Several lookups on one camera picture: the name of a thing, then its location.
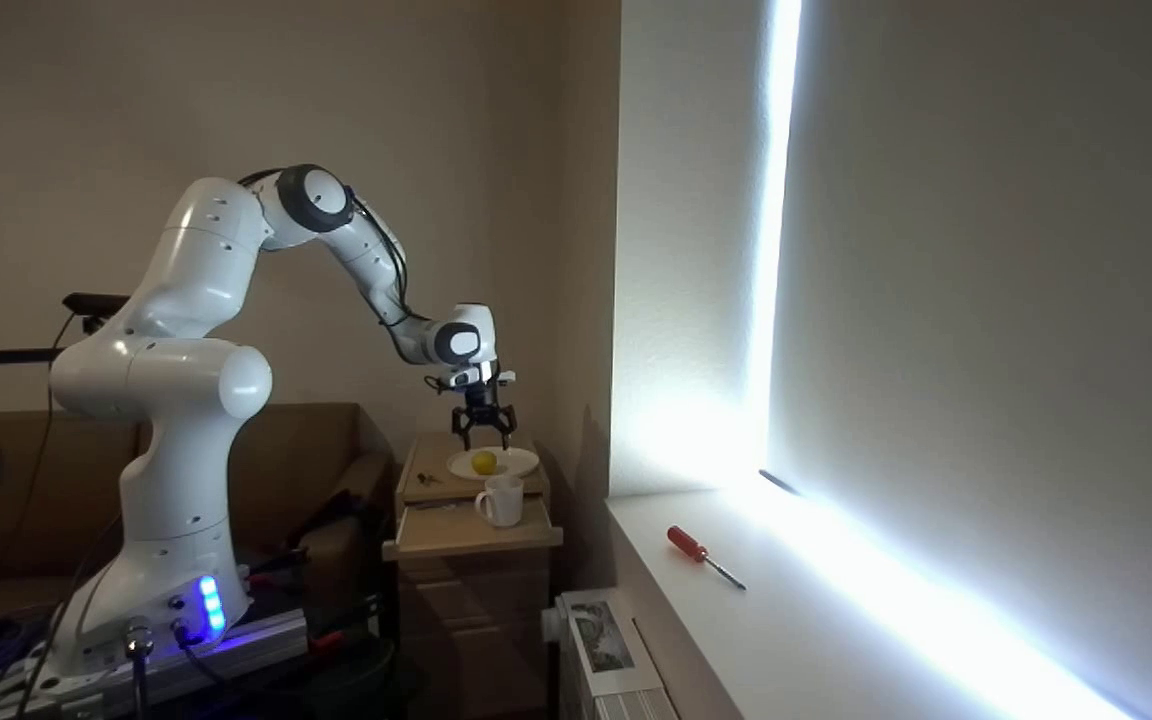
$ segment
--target white plate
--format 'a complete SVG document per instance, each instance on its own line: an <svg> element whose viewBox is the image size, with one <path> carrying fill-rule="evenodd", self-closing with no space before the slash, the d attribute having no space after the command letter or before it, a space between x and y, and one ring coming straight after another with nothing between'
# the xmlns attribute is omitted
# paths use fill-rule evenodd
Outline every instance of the white plate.
<svg viewBox="0 0 1152 720"><path fill-rule="evenodd" d="M473 467L470 465L470 457L473 457L476 452L487 450L490 454L497 456L497 471L495 475L479 475L476 473ZM524 450L521 447L511 447L507 450L499 445L493 445L490 447L475 447L471 450L457 452L447 458L447 469L457 478L465 478L467 480L485 480L487 478L494 478L499 475L510 475L515 478L524 477L524 475L530 473L530 471L536 469L536 465L540 464L540 457L536 457L535 452Z"/></svg>

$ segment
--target screwdriver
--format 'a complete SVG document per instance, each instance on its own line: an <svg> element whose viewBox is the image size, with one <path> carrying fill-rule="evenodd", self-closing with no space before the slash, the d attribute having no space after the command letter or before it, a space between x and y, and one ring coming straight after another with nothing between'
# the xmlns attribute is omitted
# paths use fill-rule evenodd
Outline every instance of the screwdriver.
<svg viewBox="0 0 1152 720"><path fill-rule="evenodd" d="M689 536L688 533L682 532L682 528L680 528L679 525L673 525L672 528L669 528L669 532L666 533L666 537L668 537L669 541L675 544L675 546L679 550L684 552L684 555L687 555L688 558L695 560L696 562L700 561L708 562L710 568L718 570L718 574L727 578L727 582L730 582L733 585L736 585L736 588L745 589L745 583L742 583L740 582L740 579L736 579L735 575L732 575L721 564L718 564L717 562L713 561L713 559L710 559L708 551L705 550L705 546L696 541L696 539Z"/></svg>

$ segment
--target wooden cabinet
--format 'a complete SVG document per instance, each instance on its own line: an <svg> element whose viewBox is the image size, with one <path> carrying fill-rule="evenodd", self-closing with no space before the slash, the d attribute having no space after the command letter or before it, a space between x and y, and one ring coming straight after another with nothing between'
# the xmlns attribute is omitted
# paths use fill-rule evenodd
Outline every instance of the wooden cabinet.
<svg viewBox="0 0 1152 720"><path fill-rule="evenodd" d="M532 448L525 437L515 444ZM493 528L473 509L482 484L445 465L456 450L449 434L417 439L394 492L397 532L384 546L397 562L399 652L429 675L408 715L539 717L548 680L540 611L550 606L550 548L562 543L550 523L550 479L544 468L528 475L524 518Z"/></svg>

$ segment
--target mug handle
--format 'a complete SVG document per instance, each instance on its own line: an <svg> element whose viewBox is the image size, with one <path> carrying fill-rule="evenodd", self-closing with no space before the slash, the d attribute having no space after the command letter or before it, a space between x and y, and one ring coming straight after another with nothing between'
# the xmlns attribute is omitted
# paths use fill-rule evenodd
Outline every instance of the mug handle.
<svg viewBox="0 0 1152 720"><path fill-rule="evenodd" d="M480 492L479 495L473 499L473 509L488 523L495 523L495 509L492 506L492 497L488 493Z"/></svg>

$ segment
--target white mug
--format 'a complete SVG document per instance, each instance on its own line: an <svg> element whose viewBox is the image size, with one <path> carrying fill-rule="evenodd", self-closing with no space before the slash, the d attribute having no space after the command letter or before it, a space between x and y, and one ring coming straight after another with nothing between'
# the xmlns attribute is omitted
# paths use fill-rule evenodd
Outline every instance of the white mug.
<svg viewBox="0 0 1152 720"><path fill-rule="evenodd" d="M513 528L522 520L522 479L509 475L487 478L473 499L473 508L497 528Z"/></svg>

